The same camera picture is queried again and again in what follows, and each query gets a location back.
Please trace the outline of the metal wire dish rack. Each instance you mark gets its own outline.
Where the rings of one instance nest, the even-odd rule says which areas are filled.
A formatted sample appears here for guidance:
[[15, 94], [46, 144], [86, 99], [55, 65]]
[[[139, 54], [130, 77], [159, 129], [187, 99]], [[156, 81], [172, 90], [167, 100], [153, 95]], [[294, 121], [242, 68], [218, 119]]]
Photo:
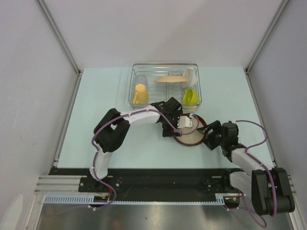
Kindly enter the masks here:
[[186, 112], [202, 103], [200, 75], [195, 63], [136, 63], [132, 66], [129, 104], [143, 108], [175, 98]]

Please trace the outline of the white bowl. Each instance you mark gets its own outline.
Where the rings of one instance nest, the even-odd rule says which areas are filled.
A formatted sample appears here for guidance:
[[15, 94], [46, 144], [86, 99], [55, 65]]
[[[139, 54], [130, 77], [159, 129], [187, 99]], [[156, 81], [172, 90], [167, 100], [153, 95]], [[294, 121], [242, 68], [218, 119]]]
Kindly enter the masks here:
[[182, 87], [183, 88], [192, 88], [194, 87], [197, 82], [198, 82], [198, 77], [196, 74], [196, 70], [195, 69], [187, 69], [184, 74], [183, 77], [185, 78], [186, 81], [182, 82]]

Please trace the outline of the beige bird pattern plate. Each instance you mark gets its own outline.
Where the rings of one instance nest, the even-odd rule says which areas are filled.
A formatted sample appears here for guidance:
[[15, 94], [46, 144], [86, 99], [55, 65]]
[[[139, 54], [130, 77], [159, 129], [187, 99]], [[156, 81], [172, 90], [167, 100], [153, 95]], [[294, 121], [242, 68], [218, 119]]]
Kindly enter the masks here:
[[176, 76], [161, 76], [154, 80], [155, 83], [182, 83], [187, 82], [188, 79], [183, 75], [176, 75]]

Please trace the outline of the cream yellow handled mug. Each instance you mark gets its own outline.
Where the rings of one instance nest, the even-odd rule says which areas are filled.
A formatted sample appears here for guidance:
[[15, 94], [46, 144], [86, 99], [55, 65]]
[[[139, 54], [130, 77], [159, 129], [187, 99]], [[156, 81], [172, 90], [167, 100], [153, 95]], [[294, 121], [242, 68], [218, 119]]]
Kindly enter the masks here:
[[144, 84], [137, 84], [133, 97], [133, 104], [146, 104], [148, 103], [148, 91]]

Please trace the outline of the red rimmed cream plate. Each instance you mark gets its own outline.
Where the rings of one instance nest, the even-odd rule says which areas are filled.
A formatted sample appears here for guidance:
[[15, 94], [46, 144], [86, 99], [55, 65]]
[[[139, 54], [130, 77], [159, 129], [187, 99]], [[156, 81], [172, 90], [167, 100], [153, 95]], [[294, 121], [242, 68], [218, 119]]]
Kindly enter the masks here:
[[[200, 117], [199, 115], [194, 115], [192, 117], [192, 127], [183, 127], [183, 128], [180, 128], [180, 131], [183, 133], [191, 132], [192, 130], [196, 128], [198, 121], [199, 121], [198, 128], [203, 128], [207, 126], [207, 123], [204, 121], [202, 117]], [[184, 145], [184, 146], [189, 146], [189, 147], [202, 144], [206, 140], [206, 138], [207, 138], [206, 134], [203, 134], [197, 130], [189, 135], [182, 135], [179, 137], [174, 137], [174, 139], [179, 144]]]

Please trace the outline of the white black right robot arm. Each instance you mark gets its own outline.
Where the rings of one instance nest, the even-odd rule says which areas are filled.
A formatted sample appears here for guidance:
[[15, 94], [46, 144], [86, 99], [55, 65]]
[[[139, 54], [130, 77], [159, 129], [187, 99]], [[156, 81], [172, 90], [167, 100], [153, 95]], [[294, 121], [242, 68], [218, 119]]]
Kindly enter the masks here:
[[241, 168], [221, 180], [226, 192], [240, 190], [251, 198], [255, 212], [275, 216], [295, 210], [293, 192], [287, 171], [261, 161], [239, 142], [239, 128], [236, 122], [221, 124], [215, 121], [197, 131], [206, 136], [204, 144], [211, 150], [221, 147], [222, 154]]

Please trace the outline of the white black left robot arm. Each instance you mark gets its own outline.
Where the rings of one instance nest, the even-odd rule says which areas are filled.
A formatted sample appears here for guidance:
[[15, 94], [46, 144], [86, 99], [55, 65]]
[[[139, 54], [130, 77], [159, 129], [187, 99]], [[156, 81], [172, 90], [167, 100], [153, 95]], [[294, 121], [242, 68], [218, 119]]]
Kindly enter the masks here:
[[89, 186], [97, 192], [105, 188], [105, 177], [108, 174], [112, 153], [122, 145], [131, 127], [161, 123], [163, 137], [178, 137], [181, 135], [181, 116], [182, 105], [174, 97], [132, 112], [120, 113], [115, 108], [110, 109], [94, 129], [91, 144], [96, 149], [96, 154], [90, 168], [92, 177]]

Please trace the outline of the clear glass cup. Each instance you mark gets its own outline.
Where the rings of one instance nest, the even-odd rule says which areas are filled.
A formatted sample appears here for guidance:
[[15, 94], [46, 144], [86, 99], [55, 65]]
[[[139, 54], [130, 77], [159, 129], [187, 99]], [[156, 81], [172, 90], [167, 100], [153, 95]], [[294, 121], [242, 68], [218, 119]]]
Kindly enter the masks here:
[[145, 75], [137, 75], [134, 79], [134, 85], [137, 86], [138, 84], [142, 84], [145, 87], [148, 87], [148, 80]]

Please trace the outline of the lime green bowl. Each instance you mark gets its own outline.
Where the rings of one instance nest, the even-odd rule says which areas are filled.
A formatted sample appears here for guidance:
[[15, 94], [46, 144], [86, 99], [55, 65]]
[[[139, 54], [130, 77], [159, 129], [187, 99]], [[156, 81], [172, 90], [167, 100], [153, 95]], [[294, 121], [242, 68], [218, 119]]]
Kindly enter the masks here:
[[188, 89], [183, 97], [183, 104], [198, 104], [199, 96], [193, 89]]

